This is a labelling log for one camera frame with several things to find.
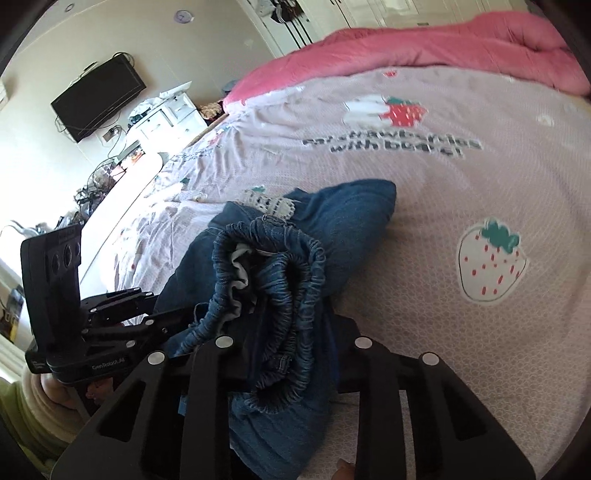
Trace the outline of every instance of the human hand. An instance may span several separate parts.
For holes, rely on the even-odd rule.
[[[52,374],[41,374],[41,388],[53,403],[70,410],[76,409],[76,402],[74,402],[67,387],[58,382]]]
[[[342,458],[336,462],[338,470],[332,476],[332,480],[354,480],[355,478],[355,465],[352,463],[345,462]]]
[[[57,381],[52,374],[41,375],[41,387],[53,403],[57,403],[70,410],[76,409],[76,402],[70,395],[69,390],[61,382]],[[94,400],[97,405],[101,405],[109,395],[113,393],[113,379],[104,378],[88,385],[86,398]]]

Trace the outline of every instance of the ceiling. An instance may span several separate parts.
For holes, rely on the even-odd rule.
[[[25,40],[22,42],[17,53],[27,48],[36,39],[41,37],[44,33],[50,31],[63,21],[70,18],[72,15],[79,14],[84,10],[87,10],[95,5],[101,4],[106,0],[57,0],[47,12],[41,17],[41,19],[33,26]],[[70,11],[66,12],[66,9],[70,4],[73,7]]]

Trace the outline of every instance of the bed sheet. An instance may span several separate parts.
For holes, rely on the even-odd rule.
[[[111,246],[114,287],[158,293],[207,221],[246,189],[392,180],[392,222],[338,312],[393,351],[441,355],[541,477],[591,404],[590,129],[564,94],[451,67],[262,95],[164,167],[145,214]],[[336,399],[303,478],[354,460],[354,411]]]

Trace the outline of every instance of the wall-mounted tv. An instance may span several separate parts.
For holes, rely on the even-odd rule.
[[[117,54],[71,85],[51,106],[78,143],[145,88],[127,56]]]

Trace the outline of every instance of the metal screw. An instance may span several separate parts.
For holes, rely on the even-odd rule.
[[[359,337],[355,340],[355,346],[363,350],[371,348],[374,343],[367,337]]]
[[[434,367],[435,365],[437,365],[439,363],[439,357],[431,352],[425,353],[423,355],[422,360],[423,360],[424,364],[429,365],[431,367]]]
[[[234,345],[234,339],[232,337],[224,336],[216,340],[216,346],[218,348],[230,348]]]
[[[153,352],[148,355],[148,363],[150,365],[159,365],[166,360],[166,355],[162,352]]]

